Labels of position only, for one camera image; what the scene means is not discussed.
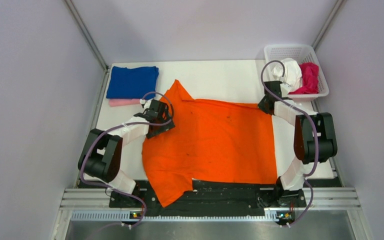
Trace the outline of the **orange t shirt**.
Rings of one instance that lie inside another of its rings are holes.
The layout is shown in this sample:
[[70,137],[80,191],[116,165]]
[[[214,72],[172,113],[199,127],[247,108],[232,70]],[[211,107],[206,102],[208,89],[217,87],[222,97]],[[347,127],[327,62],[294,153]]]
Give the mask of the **orange t shirt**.
[[162,207],[193,180],[271,185],[277,181],[272,117],[255,103],[194,99],[176,80],[165,93],[174,128],[142,145],[142,164]]

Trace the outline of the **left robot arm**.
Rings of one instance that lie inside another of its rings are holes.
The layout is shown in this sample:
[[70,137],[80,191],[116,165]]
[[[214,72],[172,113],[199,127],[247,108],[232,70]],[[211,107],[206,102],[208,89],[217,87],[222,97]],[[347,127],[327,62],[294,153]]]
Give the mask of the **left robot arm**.
[[140,202],[137,183],[121,170],[123,148],[140,137],[151,139],[175,127],[173,104],[161,100],[141,100],[141,112],[108,130],[94,128],[88,133],[77,167],[80,179],[85,176],[100,181],[105,188],[121,192],[121,200],[129,207]]

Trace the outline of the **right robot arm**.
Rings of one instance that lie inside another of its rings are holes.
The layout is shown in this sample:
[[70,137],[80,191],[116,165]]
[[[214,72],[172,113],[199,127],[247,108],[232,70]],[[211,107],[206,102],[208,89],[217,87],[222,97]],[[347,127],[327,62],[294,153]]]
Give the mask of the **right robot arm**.
[[280,81],[264,81],[264,97],[258,108],[264,113],[285,120],[294,128],[294,159],[286,172],[278,177],[273,200],[287,206],[298,195],[318,163],[324,163],[338,152],[333,116],[328,112],[315,112],[283,97]]

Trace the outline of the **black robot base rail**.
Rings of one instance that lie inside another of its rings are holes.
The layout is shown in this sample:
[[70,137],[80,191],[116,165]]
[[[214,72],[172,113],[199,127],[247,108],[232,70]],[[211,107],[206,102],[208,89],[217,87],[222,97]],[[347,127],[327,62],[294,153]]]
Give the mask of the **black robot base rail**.
[[224,183],[193,180],[192,190],[181,193],[173,203],[163,206],[162,198],[149,181],[140,180],[133,197],[106,190],[110,208],[142,208],[147,206],[146,217],[262,217],[268,208],[284,208],[280,220],[294,221],[295,210],[305,208],[312,199],[300,190],[284,190],[274,185],[251,183]]

